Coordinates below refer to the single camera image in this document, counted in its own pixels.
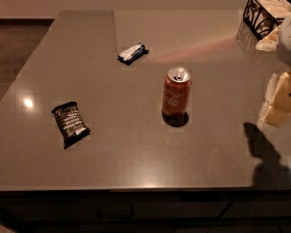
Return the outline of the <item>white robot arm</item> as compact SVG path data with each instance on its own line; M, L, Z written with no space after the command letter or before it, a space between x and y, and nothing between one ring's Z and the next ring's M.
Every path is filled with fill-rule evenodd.
M278 31L276 55L290 69L281 75L272 73L266 88L259 121L279 127L291 116L291 14L284 20Z

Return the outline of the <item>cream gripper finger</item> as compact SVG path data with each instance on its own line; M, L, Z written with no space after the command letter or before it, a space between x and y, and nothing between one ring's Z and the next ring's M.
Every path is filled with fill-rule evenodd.
M279 75L279 81L272 98L272 105L268 108L262 123L279 127L291 116L291 72Z
M272 98L273 98L273 95L275 94L275 90L276 90L278 81L279 81L279 74L272 73L272 75L268 81L267 87L266 87L264 102L262 104L262 107L261 107L261 110L259 113L260 120L262 120L264 118L268 108L272 105Z

